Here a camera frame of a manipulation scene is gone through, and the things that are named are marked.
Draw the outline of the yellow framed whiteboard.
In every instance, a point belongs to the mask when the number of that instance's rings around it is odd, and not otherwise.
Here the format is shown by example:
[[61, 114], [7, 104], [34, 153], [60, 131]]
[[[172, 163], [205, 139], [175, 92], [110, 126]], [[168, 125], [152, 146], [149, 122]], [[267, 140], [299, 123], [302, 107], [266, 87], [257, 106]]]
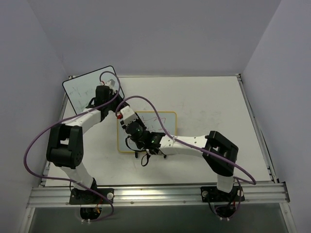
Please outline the yellow framed whiteboard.
[[[152, 111], [138, 111], [138, 116], [150, 132], [163, 133], [163, 129], [158, 121], [156, 114]], [[177, 114], [173, 111], [159, 111], [160, 120], [171, 135], [177, 135]], [[128, 134], [121, 127], [120, 121], [117, 120], [117, 149], [120, 153], [134, 153], [125, 143]]]

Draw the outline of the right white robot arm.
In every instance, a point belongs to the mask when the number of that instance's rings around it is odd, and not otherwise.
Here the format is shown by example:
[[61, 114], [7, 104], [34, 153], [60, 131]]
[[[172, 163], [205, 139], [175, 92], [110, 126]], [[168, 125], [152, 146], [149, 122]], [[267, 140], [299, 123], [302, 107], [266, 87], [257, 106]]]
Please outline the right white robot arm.
[[216, 196], [227, 200], [233, 195], [234, 165], [239, 148], [217, 131], [203, 136], [176, 136], [147, 130], [140, 117], [126, 102], [114, 111], [117, 119], [139, 150], [148, 155], [190, 155], [202, 157], [217, 174]]

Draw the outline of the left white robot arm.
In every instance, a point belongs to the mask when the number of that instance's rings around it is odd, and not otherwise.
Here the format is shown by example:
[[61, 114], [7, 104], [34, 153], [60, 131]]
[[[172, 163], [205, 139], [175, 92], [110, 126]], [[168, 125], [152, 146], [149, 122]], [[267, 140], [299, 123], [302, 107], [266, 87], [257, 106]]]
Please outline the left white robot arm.
[[80, 114], [53, 126], [50, 130], [47, 160], [67, 174], [74, 188], [81, 190], [80, 197], [86, 203], [94, 203], [98, 191], [92, 187], [95, 180], [82, 163], [83, 135], [91, 127], [102, 122], [109, 111], [114, 112], [119, 100], [121, 97], [113, 84], [101, 84], [96, 87], [95, 97]]

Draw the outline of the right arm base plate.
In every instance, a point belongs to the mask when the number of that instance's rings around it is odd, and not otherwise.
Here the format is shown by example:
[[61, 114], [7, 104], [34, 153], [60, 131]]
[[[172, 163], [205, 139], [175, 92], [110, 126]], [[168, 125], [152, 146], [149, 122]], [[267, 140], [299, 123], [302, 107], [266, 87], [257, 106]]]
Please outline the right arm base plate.
[[245, 201], [243, 189], [237, 185], [229, 193], [218, 190], [216, 186], [201, 186], [200, 191], [202, 202]]

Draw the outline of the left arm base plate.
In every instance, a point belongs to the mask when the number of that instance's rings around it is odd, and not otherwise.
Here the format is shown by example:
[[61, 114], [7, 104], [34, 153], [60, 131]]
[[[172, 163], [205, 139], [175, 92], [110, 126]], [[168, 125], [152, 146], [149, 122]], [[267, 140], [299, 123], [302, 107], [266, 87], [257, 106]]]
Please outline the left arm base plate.
[[111, 201], [113, 203], [114, 189], [99, 188], [97, 192], [100, 193], [102, 196], [104, 196], [107, 200], [88, 190], [80, 190], [74, 188], [71, 190], [69, 204], [71, 205], [108, 204], [108, 201]]

